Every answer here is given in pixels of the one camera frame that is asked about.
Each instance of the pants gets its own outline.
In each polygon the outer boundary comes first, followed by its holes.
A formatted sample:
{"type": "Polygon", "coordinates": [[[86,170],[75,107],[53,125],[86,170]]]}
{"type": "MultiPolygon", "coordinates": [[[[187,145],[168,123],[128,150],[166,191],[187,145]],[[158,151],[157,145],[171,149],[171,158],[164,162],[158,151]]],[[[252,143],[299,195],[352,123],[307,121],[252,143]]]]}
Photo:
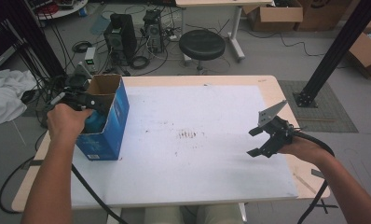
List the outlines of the pants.
{"type": "MultiPolygon", "coordinates": [[[[180,208],[145,208],[144,224],[184,224],[180,208]]],[[[203,205],[198,209],[197,224],[243,224],[239,205],[203,205]]]]}

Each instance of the hand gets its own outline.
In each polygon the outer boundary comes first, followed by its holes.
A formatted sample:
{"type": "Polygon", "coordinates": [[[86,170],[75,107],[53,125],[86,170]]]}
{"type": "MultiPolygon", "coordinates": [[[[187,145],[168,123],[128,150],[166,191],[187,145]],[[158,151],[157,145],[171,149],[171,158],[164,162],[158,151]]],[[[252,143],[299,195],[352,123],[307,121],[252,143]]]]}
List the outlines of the hand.
{"type": "Polygon", "coordinates": [[[316,166],[324,161],[326,156],[331,157],[331,155],[319,145],[301,137],[294,137],[293,143],[285,145],[279,152],[282,154],[291,154],[302,161],[310,162],[316,166]]]}
{"type": "Polygon", "coordinates": [[[75,111],[65,104],[55,105],[47,113],[48,130],[51,140],[60,138],[62,141],[75,141],[84,129],[84,122],[93,110],[75,111]]]}

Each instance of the forearm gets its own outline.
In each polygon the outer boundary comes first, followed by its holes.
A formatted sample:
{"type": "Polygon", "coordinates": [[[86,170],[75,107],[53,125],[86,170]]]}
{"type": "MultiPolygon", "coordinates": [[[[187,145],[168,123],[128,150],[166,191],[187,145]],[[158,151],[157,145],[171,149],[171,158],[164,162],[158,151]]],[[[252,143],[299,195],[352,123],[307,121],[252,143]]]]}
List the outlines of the forearm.
{"type": "Polygon", "coordinates": [[[51,140],[36,176],[22,223],[71,223],[71,166],[75,140],[51,140]]]}
{"type": "Polygon", "coordinates": [[[324,174],[348,223],[371,223],[371,197],[334,157],[316,164],[324,174]]]}

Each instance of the white desk leg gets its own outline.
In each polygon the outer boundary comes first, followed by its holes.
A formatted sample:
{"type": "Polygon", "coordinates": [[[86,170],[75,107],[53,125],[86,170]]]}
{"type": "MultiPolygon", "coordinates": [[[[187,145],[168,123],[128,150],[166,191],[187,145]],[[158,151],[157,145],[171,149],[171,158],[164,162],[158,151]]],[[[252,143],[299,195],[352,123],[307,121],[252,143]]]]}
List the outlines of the white desk leg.
{"type": "Polygon", "coordinates": [[[244,224],[247,224],[246,208],[244,207],[244,203],[239,203],[239,208],[241,212],[241,219],[243,219],[244,224]]]}
{"type": "MultiPolygon", "coordinates": [[[[121,208],[112,208],[112,211],[116,213],[117,216],[121,217],[121,208]]],[[[107,222],[106,224],[118,224],[119,222],[115,220],[113,217],[107,215],[107,222]]]]}
{"type": "Polygon", "coordinates": [[[232,48],[234,48],[234,50],[237,54],[238,63],[241,60],[245,59],[244,53],[240,48],[238,40],[236,39],[236,34],[238,32],[238,27],[239,27],[240,15],[241,15],[241,7],[236,7],[235,16],[234,16],[234,25],[233,25],[233,28],[232,28],[232,32],[228,33],[229,43],[232,45],[232,48]]]}
{"type": "MultiPolygon", "coordinates": [[[[186,33],[186,7],[182,7],[182,35],[186,33]]],[[[185,58],[185,64],[191,63],[191,58],[183,54],[185,58]]]]}

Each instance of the black round stool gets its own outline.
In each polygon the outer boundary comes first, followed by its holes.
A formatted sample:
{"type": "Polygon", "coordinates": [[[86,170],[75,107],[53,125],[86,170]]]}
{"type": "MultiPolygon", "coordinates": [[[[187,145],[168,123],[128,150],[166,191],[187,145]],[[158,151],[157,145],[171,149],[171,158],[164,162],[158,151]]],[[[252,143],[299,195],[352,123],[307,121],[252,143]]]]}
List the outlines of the black round stool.
{"type": "Polygon", "coordinates": [[[202,74],[202,61],[216,59],[224,54],[224,39],[208,30],[193,30],[185,33],[179,40],[180,50],[188,57],[198,60],[198,73],[202,74]]]}

